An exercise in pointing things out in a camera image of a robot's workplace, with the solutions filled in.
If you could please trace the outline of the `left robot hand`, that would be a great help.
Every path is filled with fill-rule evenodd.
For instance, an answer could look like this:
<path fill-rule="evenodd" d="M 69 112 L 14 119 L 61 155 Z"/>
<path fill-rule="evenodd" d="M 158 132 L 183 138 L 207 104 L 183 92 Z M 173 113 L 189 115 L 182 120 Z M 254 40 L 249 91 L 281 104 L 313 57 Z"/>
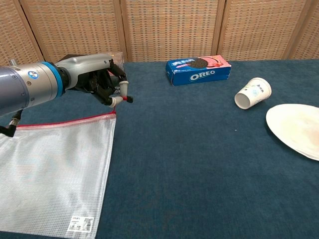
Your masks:
<path fill-rule="evenodd" d="M 106 53 L 73 56 L 55 64 L 66 90 L 92 94 L 100 103 L 114 108 L 133 102 L 128 96 L 126 73 Z"/>

